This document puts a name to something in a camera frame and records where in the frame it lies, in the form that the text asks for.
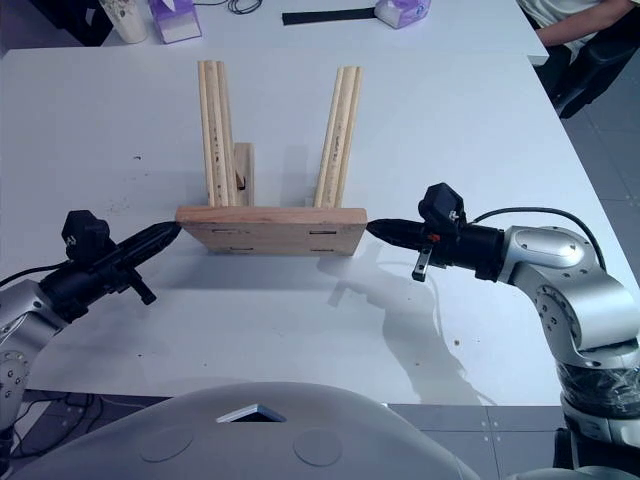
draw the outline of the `robotic arm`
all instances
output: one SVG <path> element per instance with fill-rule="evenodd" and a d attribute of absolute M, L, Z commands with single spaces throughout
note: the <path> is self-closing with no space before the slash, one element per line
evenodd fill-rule
<path fill-rule="evenodd" d="M 522 290 L 557 362 L 569 426 L 640 448 L 640 311 L 598 264 L 592 242 L 558 227 L 467 223 L 462 198 L 444 183 L 429 187 L 418 209 L 425 223 L 376 220 L 367 230 L 420 252 L 414 280 L 424 281 L 428 265 L 458 266 Z"/>
<path fill-rule="evenodd" d="M 167 247 L 180 233 L 165 222 L 116 245 L 109 226 L 91 212 L 67 216 L 62 237 L 69 261 L 40 283 L 31 280 L 0 292 L 0 432 L 11 441 L 29 369 L 45 345 L 88 307 L 108 293 L 129 287 L 145 305 L 156 297 L 135 268 Z"/>

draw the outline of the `person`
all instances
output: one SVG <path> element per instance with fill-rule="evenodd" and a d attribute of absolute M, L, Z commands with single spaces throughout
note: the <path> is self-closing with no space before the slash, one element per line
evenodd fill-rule
<path fill-rule="evenodd" d="M 529 23 L 549 52 L 536 67 L 549 97 L 580 49 L 601 30 L 609 28 L 640 0 L 517 0 Z"/>

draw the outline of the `person's arm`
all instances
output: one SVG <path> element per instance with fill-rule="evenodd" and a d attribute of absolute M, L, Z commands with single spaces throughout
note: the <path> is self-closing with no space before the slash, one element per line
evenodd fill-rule
<path fill-rule="evenodd" d="M 562 45 L 610 27 L 633 7 L 634 3 L 631 0 L 603 0 L 595 7 L 536 30 L 536 33 L 545 47 Z"/>

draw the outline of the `white cup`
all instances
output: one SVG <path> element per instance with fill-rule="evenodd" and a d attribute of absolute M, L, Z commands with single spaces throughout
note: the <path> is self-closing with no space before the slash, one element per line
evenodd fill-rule
<path fill-rule="evenodd" d="M 147 27 L 136 0 L 100 0 L 100 5 L 122 40 L 127 43 L 139 43 L 147 38 Z"/>

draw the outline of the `purple tissue box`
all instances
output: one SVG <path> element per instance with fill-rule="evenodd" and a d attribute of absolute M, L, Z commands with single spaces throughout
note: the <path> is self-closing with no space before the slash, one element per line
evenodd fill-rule
<path fill-rule="evenodd" d="M 173 43 L 202 36 L 192 0 L 173 0 L 173 4 L 175 11 L 171 10 L 163 0 L 149 0 L 153 21 L 162 41 Z"/>

